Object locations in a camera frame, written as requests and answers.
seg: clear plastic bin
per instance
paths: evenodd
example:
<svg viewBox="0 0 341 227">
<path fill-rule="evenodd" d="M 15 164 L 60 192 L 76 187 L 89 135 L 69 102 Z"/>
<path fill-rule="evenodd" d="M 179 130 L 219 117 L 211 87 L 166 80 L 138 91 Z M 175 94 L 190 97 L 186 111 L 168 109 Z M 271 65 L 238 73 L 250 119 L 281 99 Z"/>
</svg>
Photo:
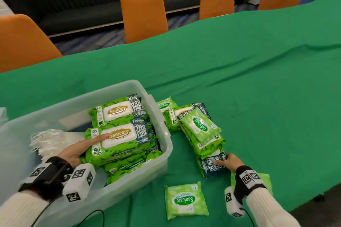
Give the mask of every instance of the clear plastic bin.
<svg viewBox="0 0 341 227">
<path fill-rule="evenodd" d="M 92 211 L 112 206 L 166 173 L 173 145 L 165 119 L 154 98 L 147 94 L 140 82 L 129 80 L 38 110 L 0 127 L 0 204 L 17 191 L 19 183 L 40 163 L 40 158 L 30 152 L 31 134 L 47 129 L 70 131 L 88 125 L 91 108 L 133 93 L 142 98 L 141 103 L 154 124 L 163 155 L 106 187 L 103 187 L 107 179 L 104 171 L 97 170 L 94 184 L 84 201 L 70 203 L 64 197 L 57 199 L 42 214 L 36 226 L 72 226 Z"/>
</svg>

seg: green tablecloth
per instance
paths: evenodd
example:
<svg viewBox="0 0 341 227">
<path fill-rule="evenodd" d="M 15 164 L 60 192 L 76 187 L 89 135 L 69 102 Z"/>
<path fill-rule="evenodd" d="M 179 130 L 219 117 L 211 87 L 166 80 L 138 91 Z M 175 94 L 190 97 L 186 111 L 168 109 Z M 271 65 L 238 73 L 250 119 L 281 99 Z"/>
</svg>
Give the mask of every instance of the green tablecloth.
<svg viewBox="0 0 341 227">
<path fill-rule="evenodd" d="M 3 73 L 0 106 L 14 119 L 128 79 L 156 100 L 204 102 L 225 150 L 270 174 L 275 198 L 292 210 L 341 182 L 340 4 L 241 12 Z M 204 180 L 183 133 L 172 141 L 168 174 L 107 209 L 106 226 L 250 226 L 226 212 L 230 177 Z M 164 185 L 199 180 L 210 216 L 167 221 Z"/>
</svg>

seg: white knit sleeve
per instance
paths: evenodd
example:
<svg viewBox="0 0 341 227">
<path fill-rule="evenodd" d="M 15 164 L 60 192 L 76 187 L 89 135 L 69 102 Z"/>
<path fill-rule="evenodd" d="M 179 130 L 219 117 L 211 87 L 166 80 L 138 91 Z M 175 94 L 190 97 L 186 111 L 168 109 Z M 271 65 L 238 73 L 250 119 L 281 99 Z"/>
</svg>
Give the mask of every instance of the white knit sleeve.
<svg viewBox="0 0 341 227">
<path fill-rule="evenodd" d="M 255 189 L 246 198 L 259 227 L 300 227 L 298 221 L 265 188 Z"/>
<path fill-rule="evenodd" d="M 0 207 L 1 226 L 30 227 L 47 205 L 41 198 L 16 193 Z"/>
</svg>

